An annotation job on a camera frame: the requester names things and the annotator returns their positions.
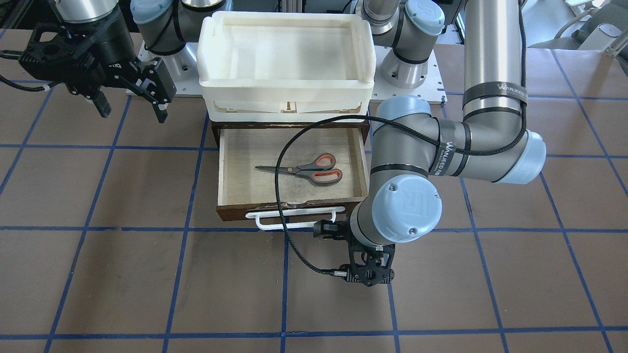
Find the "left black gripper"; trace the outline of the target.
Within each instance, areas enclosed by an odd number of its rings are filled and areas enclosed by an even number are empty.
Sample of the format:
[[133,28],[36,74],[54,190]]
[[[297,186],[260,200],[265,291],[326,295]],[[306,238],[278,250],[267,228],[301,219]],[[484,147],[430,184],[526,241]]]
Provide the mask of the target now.
[[353,234],[350,225],[346,221],[321,220],[313,226],[313,237],[350,242]]

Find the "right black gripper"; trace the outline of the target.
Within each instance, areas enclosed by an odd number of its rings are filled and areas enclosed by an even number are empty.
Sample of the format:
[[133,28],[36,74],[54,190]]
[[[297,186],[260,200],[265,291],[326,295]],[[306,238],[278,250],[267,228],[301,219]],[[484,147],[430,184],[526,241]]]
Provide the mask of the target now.
[[58,23],[34,27],[20,65],[36,79],[64,83],[71,94],[90,100],[108,118],[111,107],[102,87],[127,89],[151,104],[159,123],[176,93],[167,70],[155,74],[161,58],[142,62],[120,10],[84,16],[57,11]]

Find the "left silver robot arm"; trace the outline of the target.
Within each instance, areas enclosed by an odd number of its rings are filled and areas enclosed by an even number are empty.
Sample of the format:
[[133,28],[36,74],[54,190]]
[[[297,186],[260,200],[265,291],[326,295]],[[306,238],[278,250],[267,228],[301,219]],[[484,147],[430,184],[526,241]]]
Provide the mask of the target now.
[[525,126],[525,46],[518,0],[469,0],[465,6],[463,120],[435,118],[417,96],[382,102],[374,123],[368,196],[347,221],[314,225],[314,236],[355,238],[368,247],[410,243],[442,214],[429,176],[526,184],[547,153]]

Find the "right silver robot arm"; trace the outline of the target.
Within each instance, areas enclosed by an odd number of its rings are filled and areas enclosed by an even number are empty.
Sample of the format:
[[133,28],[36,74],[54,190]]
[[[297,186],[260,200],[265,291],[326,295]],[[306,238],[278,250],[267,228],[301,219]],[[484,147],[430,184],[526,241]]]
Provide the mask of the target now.
[[20,66],[35,79],[66,85],[92,101],[103,118],[111,107],[102,87],[127,89],[148,101],[163,123],[176,80],[196,70],[187,53],[198,42],[204,18],[231,10],[230,0],[133,0],[132,18],[154,57],[137,57],[116,0],[52,0],[57,23],[38,23]]

